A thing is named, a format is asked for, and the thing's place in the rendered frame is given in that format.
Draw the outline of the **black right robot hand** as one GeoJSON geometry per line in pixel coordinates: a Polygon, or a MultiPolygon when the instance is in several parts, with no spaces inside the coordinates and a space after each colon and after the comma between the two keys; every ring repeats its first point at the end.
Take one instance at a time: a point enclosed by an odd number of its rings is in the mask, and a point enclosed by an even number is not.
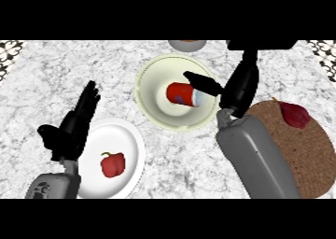
{"type": "Polygon", "coordinates": [[[211,77],[190,71],[183,73],[196,90],[221,97],[220,107],[221,109],[231,109],[231,116],[236,118],[243,117],[258,89],[259,68],[256,61],[258,51],[248,49],[242,54],[242,61],[224,86],[211,77]]]}

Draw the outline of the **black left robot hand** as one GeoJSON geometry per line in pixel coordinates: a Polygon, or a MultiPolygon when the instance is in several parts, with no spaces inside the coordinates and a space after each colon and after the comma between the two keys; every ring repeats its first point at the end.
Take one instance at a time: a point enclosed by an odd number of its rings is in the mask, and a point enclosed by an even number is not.
{"type": "Polygon", "coordinates": [[[51,160],[76,161],[85,147],[90,123],[94,116],[100,95],[94,82],[90,81],[74,110],[71,110],[57,127],[43,124],[37,132],[43,138],[46,149],[51,151],[51,160]]]}

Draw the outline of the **red can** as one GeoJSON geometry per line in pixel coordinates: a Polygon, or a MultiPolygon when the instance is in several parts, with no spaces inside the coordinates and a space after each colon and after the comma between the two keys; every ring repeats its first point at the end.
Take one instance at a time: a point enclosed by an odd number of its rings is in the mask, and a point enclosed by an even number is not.
{"type": "Polygon", "coordinates": [[[199,107],[203,92],[196,90],[190,84],[174,82],[166,88],[166,98],[172,104],[199,107]]]}

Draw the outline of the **pale green bowl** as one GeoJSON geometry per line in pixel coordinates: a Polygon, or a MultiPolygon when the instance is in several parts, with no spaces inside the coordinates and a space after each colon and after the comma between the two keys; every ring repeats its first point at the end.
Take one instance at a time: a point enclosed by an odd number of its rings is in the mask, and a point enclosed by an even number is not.
{"type": "Polygon", "coordinates": [[[164,54],[143,66],[135,81],[135,99],[147,119],[172,131],[192,131],[215,117],[220,98],[193,89],[183,75],[206,77],[206,66],[189,56],[164,54]]]}

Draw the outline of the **grey bowl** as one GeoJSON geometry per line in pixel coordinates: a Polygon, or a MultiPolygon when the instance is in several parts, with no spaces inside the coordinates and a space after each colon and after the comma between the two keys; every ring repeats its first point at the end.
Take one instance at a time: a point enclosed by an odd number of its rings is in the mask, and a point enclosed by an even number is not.
{"type": "Polygon", "coordinates": [[[183,40],[169,40],[171,47],[181,52],[194,52],[200,50],[206,44],[205,40],[183,41],[183,40]]]}

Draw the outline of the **brown round placemat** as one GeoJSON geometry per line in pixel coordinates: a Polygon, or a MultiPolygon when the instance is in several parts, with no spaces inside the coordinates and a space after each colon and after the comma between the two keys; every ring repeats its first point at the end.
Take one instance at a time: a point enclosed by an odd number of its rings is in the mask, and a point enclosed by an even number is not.
{"type": "Polygon", "coordinates": [[[301,197],[318,198],[336,179],[336,153],[321,125],[311,118],[304,129],[290,127],[273,100],[253,104],[246,114],[264,123],[290,167],[301,197]]]}

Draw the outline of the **white plate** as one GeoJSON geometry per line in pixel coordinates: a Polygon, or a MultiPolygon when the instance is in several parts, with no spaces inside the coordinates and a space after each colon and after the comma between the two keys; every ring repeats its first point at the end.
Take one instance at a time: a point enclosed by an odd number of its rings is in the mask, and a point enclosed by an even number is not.
{"type": "Polygon", "coordinates": [[[91,123],[87,144],[78,159],[79,199],[122,199],[140,180],[146,159],[144,142],[131,122],[119,118],[91,123]],[[124,172],[106,177],[102,164],[124,157],[124,172]]]}

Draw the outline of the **dark red apple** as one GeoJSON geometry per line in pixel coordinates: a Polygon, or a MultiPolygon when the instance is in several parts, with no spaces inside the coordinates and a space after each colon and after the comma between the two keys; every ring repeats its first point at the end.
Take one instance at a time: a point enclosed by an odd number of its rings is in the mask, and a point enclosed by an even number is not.
{"type": "Polygon", "coordinates": [[[304,129],[311,122],[311,117],[305,108],[301,105],[281,102],[277,99],[273,99],[273,101],[280,106],[284,123],[293,128],[304,129]]]}

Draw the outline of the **red bell pepper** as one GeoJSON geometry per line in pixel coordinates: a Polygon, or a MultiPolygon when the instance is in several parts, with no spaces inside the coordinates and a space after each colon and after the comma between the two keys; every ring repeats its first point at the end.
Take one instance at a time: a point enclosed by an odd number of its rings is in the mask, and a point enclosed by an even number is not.
{"type": "Polygon", "coordinates": [[[106,177],[112,178],[119,176],[125,170],[125,157],[122,153],[112,154],[102,153],[103,159],[100,162],[102,173],[106,177]]]}

